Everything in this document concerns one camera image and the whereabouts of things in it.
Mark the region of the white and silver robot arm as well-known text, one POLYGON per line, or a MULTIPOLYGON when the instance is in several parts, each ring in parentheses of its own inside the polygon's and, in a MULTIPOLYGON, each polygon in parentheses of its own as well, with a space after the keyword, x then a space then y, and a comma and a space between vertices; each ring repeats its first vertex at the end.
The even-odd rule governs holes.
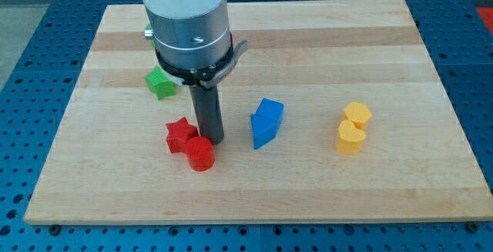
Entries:
POLYGON ((143 0, 157 52, 178 69, 203 69, 232 47, 227 0, 143 0))

